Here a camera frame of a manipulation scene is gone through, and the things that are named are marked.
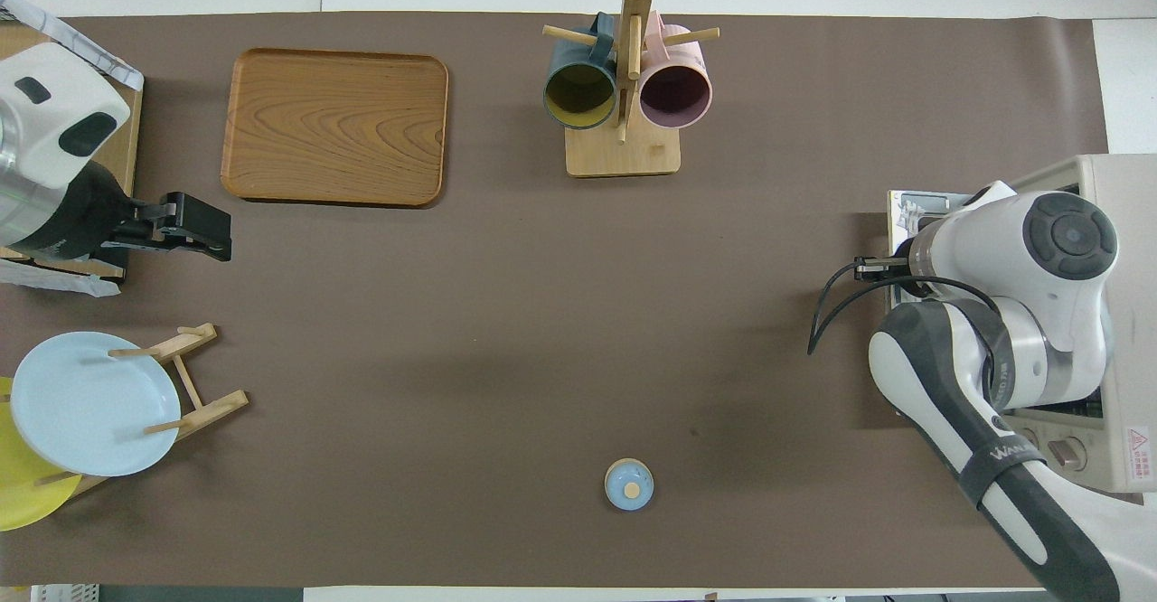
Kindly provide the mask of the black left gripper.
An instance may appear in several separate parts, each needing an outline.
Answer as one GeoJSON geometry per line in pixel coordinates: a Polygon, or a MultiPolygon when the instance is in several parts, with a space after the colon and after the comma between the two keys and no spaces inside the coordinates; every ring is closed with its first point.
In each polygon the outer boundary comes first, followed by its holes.
{"type": "Polygon", "coordinates": [[[185,250],[231,260],[231,216],[193,194],[169,192],[156,205],[137,208],[112,172],[89,161],[71,181],[61,205],[12,250],[34,259],[82,259],[104,249],[169,252],[185,250]],[[134,218],[155,228],[119,229],[134,218]]]}

